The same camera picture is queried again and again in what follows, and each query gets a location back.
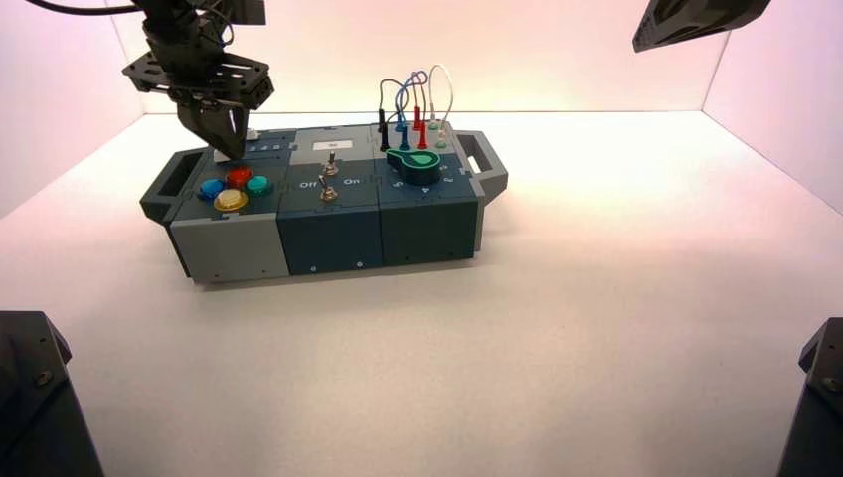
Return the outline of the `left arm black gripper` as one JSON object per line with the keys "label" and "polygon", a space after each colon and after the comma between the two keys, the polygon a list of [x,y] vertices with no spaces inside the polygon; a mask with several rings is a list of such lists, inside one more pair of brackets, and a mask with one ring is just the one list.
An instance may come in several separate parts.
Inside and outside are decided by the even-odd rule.
{"label": "left arm black gripper", "polygon": [[[183,103],[177,105],[181,124],[227,160],[245,155],[250,110],[259,109],[274,92],[268,72],[267,64],[228,53],[193,76],[165,70],[152,52],[122,70],[138,91],[160,92]],[[227,105],[238,106],[231,110]]]}

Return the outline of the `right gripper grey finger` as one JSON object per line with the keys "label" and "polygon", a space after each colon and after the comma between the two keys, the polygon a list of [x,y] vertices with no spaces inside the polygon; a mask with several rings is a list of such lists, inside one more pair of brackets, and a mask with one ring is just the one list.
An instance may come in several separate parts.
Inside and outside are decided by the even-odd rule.
{"label": "right gripper grey finger", "polygon": [[724,33],[759,18],[770,0],[652,0],[631,44],[635,53]]}

